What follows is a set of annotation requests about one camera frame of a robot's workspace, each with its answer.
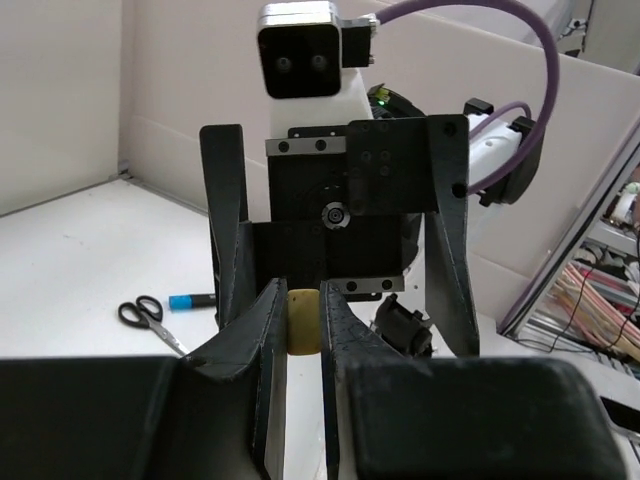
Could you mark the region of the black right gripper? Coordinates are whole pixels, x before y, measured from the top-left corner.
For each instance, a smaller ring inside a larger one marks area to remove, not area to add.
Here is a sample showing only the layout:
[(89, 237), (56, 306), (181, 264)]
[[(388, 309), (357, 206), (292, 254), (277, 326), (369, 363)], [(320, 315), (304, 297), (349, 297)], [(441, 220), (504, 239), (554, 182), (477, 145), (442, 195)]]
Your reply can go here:
[(221, 329), (274, 278), (293, 289), (330, 280), (349, 295), (401, 290), (414, 257), (409, 222), (422, 217), (426, 312), (455, 355), (480, 354), (466, 116), (360, 120), (268, 140), (271, 218), (255, 225), (254, 248), (242, 127), (204, 126), (199, 139)]

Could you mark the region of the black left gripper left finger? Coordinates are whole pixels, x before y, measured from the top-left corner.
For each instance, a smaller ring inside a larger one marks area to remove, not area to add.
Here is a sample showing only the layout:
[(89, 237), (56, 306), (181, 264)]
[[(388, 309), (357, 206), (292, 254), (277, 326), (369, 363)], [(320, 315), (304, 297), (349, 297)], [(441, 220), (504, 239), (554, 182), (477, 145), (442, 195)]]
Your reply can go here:
[(287, 286), (190, 356), (1, 364), (5, 479), (279, 479)]

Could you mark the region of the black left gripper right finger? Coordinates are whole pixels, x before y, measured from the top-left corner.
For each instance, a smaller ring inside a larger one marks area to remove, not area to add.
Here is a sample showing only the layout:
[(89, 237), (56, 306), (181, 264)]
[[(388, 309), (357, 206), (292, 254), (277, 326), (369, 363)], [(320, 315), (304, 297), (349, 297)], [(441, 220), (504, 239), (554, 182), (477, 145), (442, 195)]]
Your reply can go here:
[(605, 410), (543, 357), (407, 358), (319, 294), (331, 479), (626, 479)]

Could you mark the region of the tan eraser block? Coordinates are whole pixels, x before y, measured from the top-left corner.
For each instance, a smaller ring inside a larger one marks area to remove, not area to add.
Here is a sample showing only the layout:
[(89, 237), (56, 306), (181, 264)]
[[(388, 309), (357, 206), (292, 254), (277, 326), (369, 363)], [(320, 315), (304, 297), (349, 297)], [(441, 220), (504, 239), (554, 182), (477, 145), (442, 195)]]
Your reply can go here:
[(297, 289), (288, 292), (287, 351), (293, 356), (315, 355), (321, 350), (320, 292)]

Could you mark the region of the blue black highlighter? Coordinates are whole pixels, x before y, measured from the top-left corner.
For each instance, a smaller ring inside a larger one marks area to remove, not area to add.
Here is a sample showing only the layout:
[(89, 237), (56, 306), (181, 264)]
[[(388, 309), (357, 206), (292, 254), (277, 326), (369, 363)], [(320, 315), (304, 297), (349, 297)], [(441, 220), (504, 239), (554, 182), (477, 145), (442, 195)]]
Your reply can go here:
[(168, 297), (168, 306), (172, 311), (213, 308), (216, 305), (215, 293), (172, 295)]

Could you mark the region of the black handled scissors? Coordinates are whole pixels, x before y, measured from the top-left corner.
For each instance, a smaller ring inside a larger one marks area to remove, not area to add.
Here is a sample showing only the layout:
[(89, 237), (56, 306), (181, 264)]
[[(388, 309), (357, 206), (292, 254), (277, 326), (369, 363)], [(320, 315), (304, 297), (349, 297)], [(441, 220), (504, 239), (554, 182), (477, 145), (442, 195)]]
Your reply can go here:
[(134, 301), (123, 302), (118, 306), (117, 315), (123, 324), (131, 328), (152, 331), (181, 357), (188, 354), (185, 345), (163, 326), (164, 310), (156, 298), (140, 295)]

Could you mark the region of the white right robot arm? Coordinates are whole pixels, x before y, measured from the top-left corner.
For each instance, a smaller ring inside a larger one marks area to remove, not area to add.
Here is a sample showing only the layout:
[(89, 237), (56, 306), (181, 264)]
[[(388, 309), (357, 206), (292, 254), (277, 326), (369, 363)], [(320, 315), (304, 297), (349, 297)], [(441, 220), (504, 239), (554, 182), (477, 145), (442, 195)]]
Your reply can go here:
[(278, 278), (291, 289), (329, 282), (351, 302), (385, 298), (421, 260), (428, 316), (454, 354), (475, 356), (468, 199), (492, 207), (524, 193), (541, 157), (536, 123), (505, 122), (475, 98), (459, 115), (432, 116), (380, 86), (368, 99), (369, 119), (294, 121), (266, 141), (266, 222), (248, 217), (241, 127), (202, 128), (217, 323)]

